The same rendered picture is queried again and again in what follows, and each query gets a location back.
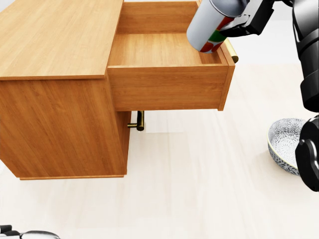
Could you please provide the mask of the open wooden drawer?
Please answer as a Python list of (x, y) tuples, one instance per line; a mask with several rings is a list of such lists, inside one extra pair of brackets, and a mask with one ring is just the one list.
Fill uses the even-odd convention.
[(186, 30), (202, 0), (123, 3), (107, 75), (118, 111), (223, 110), (235, 64), (205, 54)]

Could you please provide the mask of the blue white patterned bowl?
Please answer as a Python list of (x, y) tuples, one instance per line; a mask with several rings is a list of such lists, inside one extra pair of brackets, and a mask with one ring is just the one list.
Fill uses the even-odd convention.
[(299, 176), (295, 150), (306, 120), (283, 118), (271, 124), (267, 132), (268, 150), (272, 159), (285, 171)]

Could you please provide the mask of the white ketchup tin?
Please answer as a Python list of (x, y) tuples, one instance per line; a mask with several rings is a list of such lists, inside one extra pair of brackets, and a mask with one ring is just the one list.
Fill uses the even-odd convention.
[(226, 39), (220, 31), (234, 20), (235, 0), (202, 0), (187, 31), (190, 45), (201, 53), (217, 51)]

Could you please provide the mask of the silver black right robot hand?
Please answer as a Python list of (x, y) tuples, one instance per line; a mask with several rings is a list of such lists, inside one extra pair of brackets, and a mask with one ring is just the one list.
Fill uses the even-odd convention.
[(274, 12), (275, 0), (209, 0), (220, 13), (233, 20), (221, 28), (225, 37), (260, 35)]

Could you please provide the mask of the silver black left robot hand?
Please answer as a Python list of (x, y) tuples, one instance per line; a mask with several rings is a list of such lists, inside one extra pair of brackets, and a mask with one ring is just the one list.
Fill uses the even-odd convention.
[(0, 225), (0, 239), (61, 239), (58, 235), (47, 231), (27, 231), (20, 233), (12, 229), (12, 225)]

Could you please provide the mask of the wooden cabinet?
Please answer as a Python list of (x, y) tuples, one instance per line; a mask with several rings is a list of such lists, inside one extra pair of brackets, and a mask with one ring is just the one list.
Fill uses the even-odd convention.
[(124, 0), (14, 0), (0, 12), (0, 160), (19, 179), (122, 177), (108, 61)]

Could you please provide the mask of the closed wooden drawer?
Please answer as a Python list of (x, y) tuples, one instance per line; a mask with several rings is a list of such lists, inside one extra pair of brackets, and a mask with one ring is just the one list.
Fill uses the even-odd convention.
[(116, 112), (117, 116), (117, 127), (119, 133), (119, 139), (122, 146), (122, 152), (124, 157), (124, 175), (127, 174), (127, 162), (129, 152), (129, 140), (130, 140), (130, 129), (128, 124), (131, 122), (132, 112)]

